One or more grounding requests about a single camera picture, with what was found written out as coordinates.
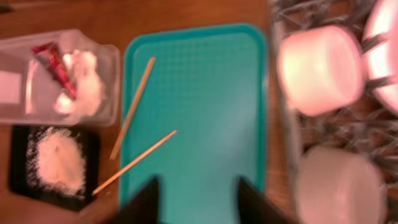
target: brown wooden surface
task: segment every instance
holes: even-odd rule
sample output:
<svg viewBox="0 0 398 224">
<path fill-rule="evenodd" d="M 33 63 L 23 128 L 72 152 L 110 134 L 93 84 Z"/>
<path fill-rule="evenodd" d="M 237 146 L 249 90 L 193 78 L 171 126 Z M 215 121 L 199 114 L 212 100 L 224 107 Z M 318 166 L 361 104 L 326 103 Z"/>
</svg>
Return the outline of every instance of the brown wooden surface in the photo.
<svg viewBox="0 0 398 224">
<path fill-rule="evenodd" d="M 0 15 L 0 21 L 0 39 L 51 30 L 80 29 L 98 43 L 115 45 L 123 54 L 133 38 L 151 32 L 248 22 L 266 33 L 269 15 L 265 0 L 92 0 L 21 9 Z M 272 71 L 273 67 L 269 85 L 267 196 L 285 213 L 292 215 Z M 103 146 L 99 182 L 118 171 L 119 161 L 109 160 L 118 129 L 118 125 L 97 129 Z M 0 127 L 0 223 L 96 223 L 117 210 L 117 183 L 100 192 L 98 198 L 80 213 L 11 193 L 7 186 L 10 130 L 10 126 Z"/>
</svg>

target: metal rack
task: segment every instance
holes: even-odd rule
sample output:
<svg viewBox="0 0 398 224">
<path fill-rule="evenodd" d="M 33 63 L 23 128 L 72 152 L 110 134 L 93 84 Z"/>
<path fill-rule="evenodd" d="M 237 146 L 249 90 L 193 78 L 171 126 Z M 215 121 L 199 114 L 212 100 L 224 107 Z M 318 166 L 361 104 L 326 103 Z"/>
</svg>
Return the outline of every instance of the metal rack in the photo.
<svg viewBox="0 0 398 224">
<path fill-rule="evenodd" d="M 271 41 L 275 56 L 282 39 L 300 30 L 339 24 L 361 38 L 376 1 L 274 0 L 271 6 Z M 337 7 L 345 8 L 346 12 L 336 13 Z M 398 118 L 375 99 L 372 90 L 377 87 L 370 83 L 355 104 L 314 118 L 300 114 L 290 106 L 283 93 L 280 94 L 292 195 L 300 157 L 317 144 L 338 147 L 361 154 L 381 168 L 389 189 L 389 208 L 392 211 L 386 223 L 398 222 L 395 199 L 398 198 Z"/>
</svg>

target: black square container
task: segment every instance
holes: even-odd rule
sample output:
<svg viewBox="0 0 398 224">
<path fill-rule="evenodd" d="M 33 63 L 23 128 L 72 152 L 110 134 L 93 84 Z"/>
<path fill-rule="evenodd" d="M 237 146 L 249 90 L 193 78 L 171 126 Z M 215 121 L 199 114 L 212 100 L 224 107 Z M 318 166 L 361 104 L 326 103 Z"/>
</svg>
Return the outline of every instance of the black square container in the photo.
<svg viewBox="0 0 398 224">
<path fill-rule="evenodd" d="M 91 193 L 98 185 L 98 165 L 101 141 L 98 134 L 80 128 L 66 128 L 81 144 L 81 153 L 86 161 L 85 192 L 82 197 L 67 197 L 56 190 L 44 190 L 42 187 L 31 187 L 27 180 L 27 150 L 30 133 L 35 133 L 45 126 L 14 126 L 12 129 L 11 161 L 9 169 L 9 187 L 18 194 L 43 202 L 79 211 L 89 204 L 94 197 Z"/>
</svg>

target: teal cutting mat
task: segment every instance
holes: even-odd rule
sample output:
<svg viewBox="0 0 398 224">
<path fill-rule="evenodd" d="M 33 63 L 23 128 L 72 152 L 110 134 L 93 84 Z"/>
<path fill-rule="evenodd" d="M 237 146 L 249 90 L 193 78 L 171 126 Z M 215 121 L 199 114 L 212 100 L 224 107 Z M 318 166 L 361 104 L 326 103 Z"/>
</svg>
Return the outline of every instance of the teal cutting mat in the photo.
<svg viewBox="0 0 398 224">
<path fill-rule="evenodd" d="M 156 62 L 121 150 L 121 167 L 178 133 L 120 179 L 124 205 L 161 177 L 160 217 L 236 223 L 237 178 L 264 191 L 267 45 L 248 24 L 140 36 L 124 58 L 123 119 L 148 60 Z"/>
</svg>

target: wooden skewer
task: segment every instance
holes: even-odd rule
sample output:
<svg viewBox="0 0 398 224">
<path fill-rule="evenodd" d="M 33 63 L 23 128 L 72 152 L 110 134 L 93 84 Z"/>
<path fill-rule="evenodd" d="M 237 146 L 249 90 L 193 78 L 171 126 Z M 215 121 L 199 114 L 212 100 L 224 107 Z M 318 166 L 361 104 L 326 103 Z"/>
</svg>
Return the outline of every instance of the wooden skewer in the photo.
<svg viewBox="0 0 398 224">
<path fill-rule="evenodd" d="M 126 119 L 124 120 L 122 129 L 120 130 L 120 133 L 119 133 L 119 136 L 118 136 L 116 142 L 114 143 L 110 159 L 115 159 L 119 153 L 120 145 L 122 144 L 123 139 L 124 139 L 127 131 L 129 130 L 132 117 L 134 116 L 134 113 L 136 112 L 138 103 L 141 99 L 142 93 L 144 92 L 145 86 L 147 84 L 150 72 L 152 71 L 152 67 L 154 66 L 154 64 L 155 64 L 155 58 L 152 57 L 148 61 L 147 67 L 145 68 L 145 71 L 144 71 L 144 75 L 141 78 L 141 82 L 139 84 L 137 93 L 134 96 L 134 99 L 132 100 L 131 106 L 129 108 L 129 111 L 127 112 L 127 116 L 126 116 Z"/>
<path fill-rule="evenodd" d="M 145 158 L 148 156 L 151 152 L 153 152 L 155 149 L 157 149 L 159 146 L 161 146 L 164 142 L 169 140 L 175 133 L 177 133 L 177 130 L 172 131 L 170 134 L 166 135 L 166 137 L 162 138 L 159 142 L 154 144 L 152 147 L 147 149 L 145 152 L 143 152 L 141 155 L 139 155 L 137 158 L 135 158 L 133 161 L 131 161 L 127 166 L 123 167 L 119 172 L 115 173 L 111 178 L 109 178 L 107 181 L 105 181 L 103 184 L 101 184 L 99 187 L 97 187 L 93 191 L 93 195 L 97 194 L 101 190 L 103 190 L 106 186 L 108 186 L 110 183 L 115 181 L 117 178 L 119 178 L 122 174 L 124 174 L 127 170 L 135 166 L 141 159 Z"/>
</svg>

